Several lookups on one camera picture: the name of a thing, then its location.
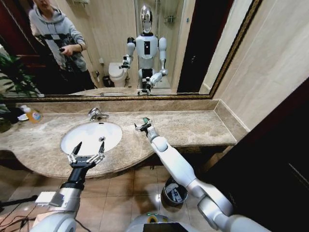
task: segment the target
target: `backsplash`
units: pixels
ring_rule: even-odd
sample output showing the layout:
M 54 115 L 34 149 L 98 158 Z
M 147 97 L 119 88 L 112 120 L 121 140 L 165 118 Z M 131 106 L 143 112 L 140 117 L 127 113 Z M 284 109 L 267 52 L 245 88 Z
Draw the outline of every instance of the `backsplash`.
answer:
M 26 104 L 42 114 L 88 113 L 92 108 L 101 112 L 147 112 L 214 110 L 219 100 L 141 100 L 141 101 L 86 101 L 86 102 L 32 102 Z

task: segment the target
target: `white wall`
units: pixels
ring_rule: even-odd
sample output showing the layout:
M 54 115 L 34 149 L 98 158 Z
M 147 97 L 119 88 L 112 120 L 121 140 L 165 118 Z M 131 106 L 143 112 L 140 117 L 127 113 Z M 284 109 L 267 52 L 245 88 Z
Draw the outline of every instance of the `white wall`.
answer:
M 214 98 L 253 129 L 309 75 L 309 1 L 263 1 Z

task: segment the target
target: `gray hoodie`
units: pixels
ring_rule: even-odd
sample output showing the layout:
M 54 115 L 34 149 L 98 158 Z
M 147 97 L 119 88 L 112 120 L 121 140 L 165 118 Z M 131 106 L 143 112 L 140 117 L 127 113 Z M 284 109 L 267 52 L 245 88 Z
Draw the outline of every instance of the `gray hoodie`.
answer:
M 46 41 L 61 69 L 73 71 L 77 66 L 79 70 L 86 71 L 86 62 L 81 52 L 74 52 L 72 56 L 66 57 L 59 51 L 61 47 L 69 44 L 85 44 L 85 40 L 61 10 L 54 6 L 53 9 L 52 19 L 47 20 L 41 15 L 37 5 L 34 5 L 29 12 L 32 34 L 38 40 L 44 39 Z

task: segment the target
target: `mirror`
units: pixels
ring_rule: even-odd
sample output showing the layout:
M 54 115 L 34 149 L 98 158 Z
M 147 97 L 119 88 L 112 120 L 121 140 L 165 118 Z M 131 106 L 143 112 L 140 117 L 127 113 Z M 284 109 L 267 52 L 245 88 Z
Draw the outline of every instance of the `mirror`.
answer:
M 259 1 L 234 2 L 3 0 L 0 92 L 211 98 Z

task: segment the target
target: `orange bottle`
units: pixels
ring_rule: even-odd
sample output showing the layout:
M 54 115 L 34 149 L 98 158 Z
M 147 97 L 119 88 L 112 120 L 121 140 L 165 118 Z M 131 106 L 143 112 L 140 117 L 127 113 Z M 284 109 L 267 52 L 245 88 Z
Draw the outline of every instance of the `orange bottle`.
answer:
M 36 112 L 35 110 L 31 110 L 26 105 L 22 105 L 20 108 L 26 113 L 30 122 L 37 123 L 42 120 L 42 115 L 40 113 Z

